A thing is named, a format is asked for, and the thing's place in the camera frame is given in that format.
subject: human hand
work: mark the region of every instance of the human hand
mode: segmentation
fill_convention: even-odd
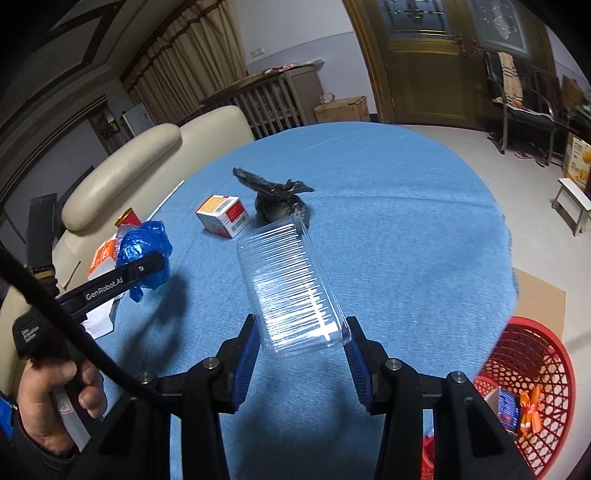
[[[62,455],[74,446],[53,402],[51,389],[67,384],[78,369],[72,361],[54,359],[28,361],[18,387],[18,411],[22,426],[39,446],[52,455]],[[80,406],[96,419],[105,413],[107,399],[103,390],[103,376],[85,360],[78,376],[84,388],[78,396]]]

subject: blue plastic bag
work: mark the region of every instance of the blue plastic bag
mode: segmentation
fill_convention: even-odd
[[[133,301],[139,302],[144,292],[140,287],[156,290],[170,278],[170,263],[168,258],[173,252],[173,246],[168,241],[166,230],[162,222],[149,220],[141,226],[130,230],[125,234],[117,255],[117,267],[138,260],[150,252],[157,251],[164,257],[164,268],[152,273],[140,281],[135,287],[129,289],[129,296]]]

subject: orange ribbon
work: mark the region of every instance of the orange ribbon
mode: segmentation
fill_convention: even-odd
[[[539,412],[541,391],[542,387],[536,385],[531,391],[531,395],[527,391],[519,395],[519,404],[521,406],[519,430],[521,436],[527,435],[530,431],[536,434],[542,429],[542,420]]]

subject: double door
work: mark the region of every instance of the double door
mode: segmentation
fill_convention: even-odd
[[[516,0],[359,1],[387,73],[389,120],[397,123],[484,128],[494,113],[483,48],[554,69],[543,24]]]

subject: plaid towel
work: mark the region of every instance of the plaid towel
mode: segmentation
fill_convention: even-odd
[[[503,87],[507,96],[507,103],[523,108],[523,89],[521,88],[521,81],[513,57],[501,51],[498,54],[503,68]]]

